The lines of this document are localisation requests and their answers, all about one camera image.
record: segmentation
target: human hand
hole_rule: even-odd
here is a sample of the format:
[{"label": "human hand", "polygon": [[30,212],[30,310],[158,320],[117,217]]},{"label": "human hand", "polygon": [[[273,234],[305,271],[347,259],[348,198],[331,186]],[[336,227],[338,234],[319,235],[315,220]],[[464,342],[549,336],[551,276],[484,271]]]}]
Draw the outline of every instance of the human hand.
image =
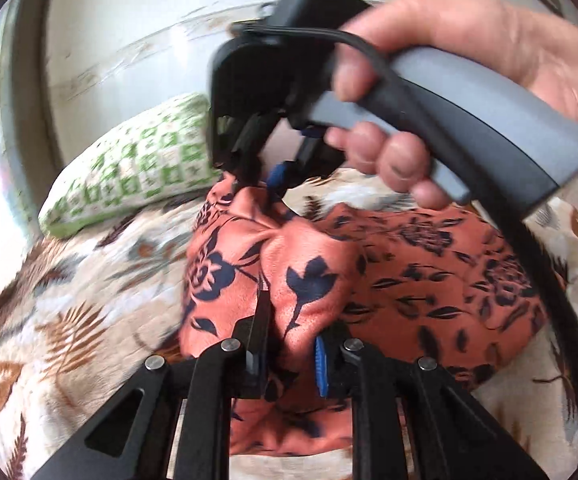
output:
[{"label": "human hand", "polygon": [[[557,16],[499,0],[392,0],[343,29],[386,53],[421,44],[473,59],[578,121],[578,27]],[[337,49],[333,89],[339,99],[356,101],[375,75],[358,51]],[[387,137],[373,123],[358,123],[351,131],[330,128],[325,140],[344,150],[354,168],[380,175],[395,191],[410,191],[422,207],[450,202],[428,179],[429,152],[411,133]]]}]

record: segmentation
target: green and white pillow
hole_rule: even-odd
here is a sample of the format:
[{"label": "green and white pillow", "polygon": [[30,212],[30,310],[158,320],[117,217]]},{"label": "green and white pillow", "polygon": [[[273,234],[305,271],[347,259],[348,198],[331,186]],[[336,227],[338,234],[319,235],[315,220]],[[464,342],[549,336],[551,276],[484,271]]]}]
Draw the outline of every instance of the green and white pillow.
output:
[{"label": "green and white pillow", "polygon": [[211,186],[205,145],[209,102],[184,94],[119,124],[57,178],[39,215],[45,234],[83,227],[168,196]]}]

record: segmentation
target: cable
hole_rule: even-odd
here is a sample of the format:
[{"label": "cable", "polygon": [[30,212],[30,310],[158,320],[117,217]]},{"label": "cable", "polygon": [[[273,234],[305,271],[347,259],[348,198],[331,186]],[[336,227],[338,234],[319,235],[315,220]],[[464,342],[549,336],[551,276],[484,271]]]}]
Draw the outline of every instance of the cable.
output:
[{"label": "cable", "polygon": [[441,160],[473,192],[515,251],[549,314],[556,341],[569,370],[578,413],[578,317],[552,270],[548,255],[531,231],[518,219],[518,215],[513,214],[514,212],[496,183],[486,173],[479,170],[477,161],[473,160],[410,95],[402,80],[389,66],[386,57],[367,41],[341,30],[271,27],[242,23],[235,24],[233,31],[257,36],[288,36],[344,43],[367,57],[374,72],[389,85],[389,90],[393,92],[394,100],[400,108],[406,110],[409,116],[415,117],[418,121],[419,131],[414,133],[425,140],[432,153],[442,154]]}]

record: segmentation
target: bed sheet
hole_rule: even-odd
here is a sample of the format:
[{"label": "bed sheet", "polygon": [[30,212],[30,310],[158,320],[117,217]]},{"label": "bed sheet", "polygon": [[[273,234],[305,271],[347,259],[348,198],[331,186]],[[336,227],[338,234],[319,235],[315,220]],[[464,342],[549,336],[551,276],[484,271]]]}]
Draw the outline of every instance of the bed sheet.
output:
[{"label": "bed sheet", "polygon": [[[176,331],[185,248],[203,199],[202,192],[185,194],[69,240],[47,238],[2,293],[0,467],[10,479],[31,478],[147,356],[181,359]],[[354,170],[306,182],[285,202],[310,219],[339,202],[415,207],[408,195]],[[555,198],[527,223],[552,254],[578,313],[578,210]],[[551,478],[575,468],[578,420],[549,325],[474,395]],[[243,480],[342,480],[351,475],[351,453],[236,456],[230,473]]]}]

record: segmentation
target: folded cloth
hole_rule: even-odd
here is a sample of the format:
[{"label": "folded cloth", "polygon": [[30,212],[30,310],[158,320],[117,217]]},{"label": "folded cloth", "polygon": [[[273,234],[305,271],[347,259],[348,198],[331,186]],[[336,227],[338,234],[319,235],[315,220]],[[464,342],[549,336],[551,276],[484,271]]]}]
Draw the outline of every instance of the folded cloth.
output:
[{"label": "folded cloth", "polygon": [[307,455],[351,443],[351,409],[317,393],[315,337],[336,319],[392,358],[437,359],[473,388],[543,326],[537,293],[501,235],[467,209],[372,212],[339,204],[310,222],[265,187],[208,194],[187,249],[179,332],[198,356],[274,305],[264,400],[235,400],[232,454]]}]

